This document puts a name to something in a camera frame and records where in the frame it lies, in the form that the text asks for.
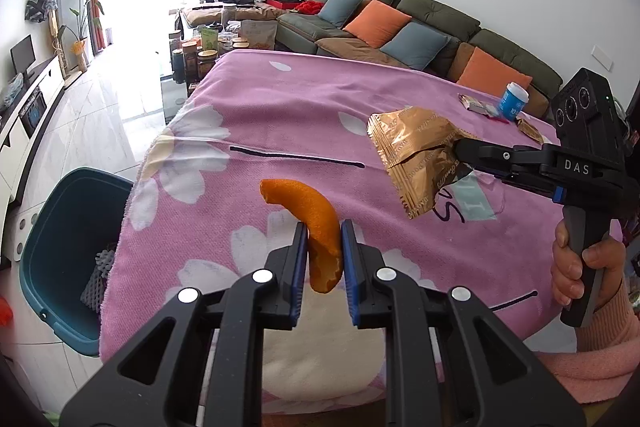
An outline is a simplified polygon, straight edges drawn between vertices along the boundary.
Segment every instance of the red box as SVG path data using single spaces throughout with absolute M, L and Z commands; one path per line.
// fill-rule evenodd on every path
M 293 10 L 300 2 L 280 2 L 276 0 L 266 0 L 265 3 L 270 4 L 271 6 L 275 6 L 276 8 L 280 8 L 281 10 Z

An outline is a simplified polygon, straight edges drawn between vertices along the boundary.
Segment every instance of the wall switch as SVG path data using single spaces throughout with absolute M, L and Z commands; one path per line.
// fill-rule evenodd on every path
M 611 67 L 613 66 L 613 60 L 611 60 L 607 54 L 602 51 L 598 46 L 594 46 L 593 47 L 593 51 L 591 52 L 591 55 L 593 55 L 593 57 L 599 62 L 601 63 L 607 71 L 611 71 Z

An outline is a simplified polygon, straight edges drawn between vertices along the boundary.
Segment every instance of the potted plant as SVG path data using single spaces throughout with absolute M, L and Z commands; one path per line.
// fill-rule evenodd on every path
M 85 73 L 87 68 L 86 57 L 84 55 L 84 48 L 86 45 L 86 38 L 87 38 L 85 31 L 88 26 L 89 15 L 90 15 L 91 8 L 93 6 L 97 6 L 98 10 L 100 10 L 100 13 L 104 15 L 104 10 L 102 9 L 102 4 L 100 3 L 100 1 L 87 0 L 83 6 L 82 0 L 78 0 L 78 10 L 69 8 L 73 12 L 73 14 L 76 16 L 76 21 L 78 22 L 78 32 L 76 33 L 71 28 L 68 28 L 68 26 L 61 26 L 59 37 L 58 37 L 62 39 L 62 34 L 66 29 L 68 29 L 71 33 L 73 33 L 74 37 L 76 38 L 76 42 L 74 42 L 71 45 L 71 51 L 73 51 L 74 55 L 76 55 L 76 57 L 78 58 L 78 67 L 80 68 L 82 73 Z M 94 17 L 92 20 L 95 24 L 95 27 L 98 28 L 99 30 L 102 30 L 102 24 L 100 23 L 100 18 Z

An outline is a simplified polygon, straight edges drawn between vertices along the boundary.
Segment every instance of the human hand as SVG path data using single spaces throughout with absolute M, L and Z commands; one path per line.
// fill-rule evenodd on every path
M 572 299 L 579 299 L 584 293 L 584 284 L 580 281 L 582 263 L 578 254 L 569 248 L 568 243 L 569 232 L 563 219 L 556 227 L 554 264 L 551 267 L 554 298 L 562 306 L 568 306 Z M 602 285 L 596 301 L 596 308 L 599 308 L 609 302 L 620 288 L 626 260 L 625 245 L 607 237 L 584 250 L 581 257 L 590 268 L 604 268 Z

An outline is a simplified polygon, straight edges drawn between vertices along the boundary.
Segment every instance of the gripper handle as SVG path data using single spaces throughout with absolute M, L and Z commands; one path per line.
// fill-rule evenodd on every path
M 576 206 L 562 208 L 564 223 L 569 231 L 569 247 L 582 261 L 582 283 L 584 294 L 562 310 L 560 320 L 567 326 L 583 328 L 591 323 L 596 307 L 604 269 L 589 268 L 582 259 L 582 250 L 602 241 L 609 233 L 611 219 L 606 214 L 584 210 Z

